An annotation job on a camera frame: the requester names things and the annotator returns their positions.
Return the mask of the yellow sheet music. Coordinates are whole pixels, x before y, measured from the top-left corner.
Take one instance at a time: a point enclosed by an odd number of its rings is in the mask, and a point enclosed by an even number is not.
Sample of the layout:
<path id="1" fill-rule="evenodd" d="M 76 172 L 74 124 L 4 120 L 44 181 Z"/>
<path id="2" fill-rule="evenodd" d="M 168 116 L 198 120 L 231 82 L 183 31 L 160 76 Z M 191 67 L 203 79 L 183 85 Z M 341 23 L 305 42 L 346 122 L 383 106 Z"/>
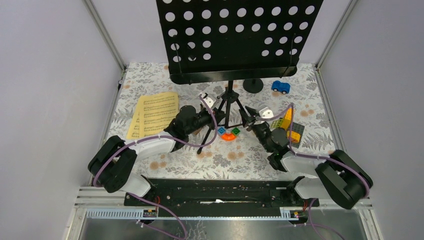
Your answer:
<path id="1" fill-rule="evenodd" d="M 179 112 L 179 96 L 168 91 L 139 98 L 138 131 L 139 137 L 155 135 L 165 129 Z"/>
<path id="2" fill-rule="evenodd" d="M 140 135 L 140 110 L 136 107 L 127 131 L 126 139 L 139 139 Z"/>

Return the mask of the black music stand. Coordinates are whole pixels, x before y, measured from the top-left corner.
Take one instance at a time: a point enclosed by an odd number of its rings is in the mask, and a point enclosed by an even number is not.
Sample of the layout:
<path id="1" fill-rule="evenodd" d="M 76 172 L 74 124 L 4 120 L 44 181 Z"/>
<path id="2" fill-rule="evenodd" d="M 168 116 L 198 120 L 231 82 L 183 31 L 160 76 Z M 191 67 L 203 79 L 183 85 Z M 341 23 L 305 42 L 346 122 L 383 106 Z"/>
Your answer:
<path id="1" fill-rule="evenodd" d="M 290 77 L 321 0 L 158 0 L 169 76 L 191 85 Z"/>

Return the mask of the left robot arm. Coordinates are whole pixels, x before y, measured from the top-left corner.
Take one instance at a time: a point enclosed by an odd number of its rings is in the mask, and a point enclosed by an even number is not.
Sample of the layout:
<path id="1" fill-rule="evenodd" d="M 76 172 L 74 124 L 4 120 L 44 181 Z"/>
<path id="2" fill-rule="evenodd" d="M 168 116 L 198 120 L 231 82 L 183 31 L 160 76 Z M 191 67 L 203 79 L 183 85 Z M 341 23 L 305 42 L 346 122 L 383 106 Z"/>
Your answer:
<path id="1" fill-rule="evenodd" d="M 87 168 L 93 175 L 93 185 L 103 187 L 108 193 L 122 191 L 136 195 L 144 206 L 152 204 L 155 192 L 146 177 L 132 172 L 138 157 L 175 152 L 189 145 L 189 135 L 203 128 L 213 128 L 225 117 L 222 110 L 213 108 L 200 112 L 191 105 L 183 106 L 168 127 L 156 135 L 126 143 L 119 136 L 110 137 L 89 162 Z"/>

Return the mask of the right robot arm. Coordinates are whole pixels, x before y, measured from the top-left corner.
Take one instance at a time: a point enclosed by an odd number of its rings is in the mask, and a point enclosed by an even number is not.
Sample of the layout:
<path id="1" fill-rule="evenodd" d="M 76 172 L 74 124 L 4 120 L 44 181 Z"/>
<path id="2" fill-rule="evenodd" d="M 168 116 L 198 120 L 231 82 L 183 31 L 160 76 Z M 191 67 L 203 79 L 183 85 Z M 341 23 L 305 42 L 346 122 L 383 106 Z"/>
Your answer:
<path id="1" fill-rule="evenodd" d="M 359 200 L 369 196 L 372 178 L 343 150 L 329 155 L 313 155 L 295 151 L 294 105 L 280 113 L 290 112 L 288 126 L 270 129 L 268 121 L 276 120 L 272 110 L 246 107 L 240 111 L 242 124 L 252 131 L 266 152 L 271 167 L 281 172 L 304 174 L 287 191 L 287 201 L 293 206 L 306 199 L 332 199 L 338 206 L 350 210 Z"/>

